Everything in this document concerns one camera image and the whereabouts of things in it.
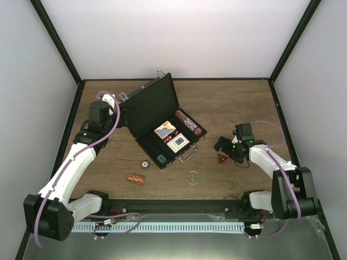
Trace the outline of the white playing card deck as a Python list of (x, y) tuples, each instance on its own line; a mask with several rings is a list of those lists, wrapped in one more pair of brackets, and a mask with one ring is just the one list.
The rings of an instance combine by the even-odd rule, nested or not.
[(174, 153), (179, 152), (185, 145), (189, 143), (189, 140), (183, 135), (179, 134), (167, 143), (169, 149)]

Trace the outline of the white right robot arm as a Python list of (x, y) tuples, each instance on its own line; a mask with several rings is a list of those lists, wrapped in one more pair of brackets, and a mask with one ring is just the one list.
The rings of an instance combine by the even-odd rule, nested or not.
[(265, 141), (257, 140), (251, 123), (235, 126), (234, 138), (223, 136), (214, 145), (237, 164), (244, 160), (259, 166), (272, 180), (271, 192), (252, 191), (248, 200), (241, 204), (241, 212), (247, 218), (254, 218), (260, 210), (274, 214), (277, 219), (301, 219), (318, 213), (319, 205), (312, 172), (286, 161)]

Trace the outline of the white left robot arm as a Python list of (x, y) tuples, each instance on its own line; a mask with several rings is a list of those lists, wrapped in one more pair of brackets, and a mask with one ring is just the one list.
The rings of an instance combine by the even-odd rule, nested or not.
[(51, 180), (37, 195), (29, 194), (23, 202), (25, 221), (36, 244), (43, 248), (39, 237), (65, 240), (74, 224), (94, 214), (100, 219), (111, 212), (109, 197), (100, 191), (89, 191), (70, 201), (76, 184), (88, 165), (103, 149), (120, 120), (119, 102), (109, 92), (97, 94), (89, 108), (89, 118), (81, 125), (71, 149)]

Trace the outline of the red black triangular card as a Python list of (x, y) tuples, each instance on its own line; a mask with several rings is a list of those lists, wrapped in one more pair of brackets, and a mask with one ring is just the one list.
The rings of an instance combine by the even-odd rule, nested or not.
[(230, 159), (229, 156), (227, 156), (223, 153), (217, 152), (216, 154), (217, 154), (217, 161), (218, 161), (219, 165), (224, 164), (226, 161), (228, 161)]

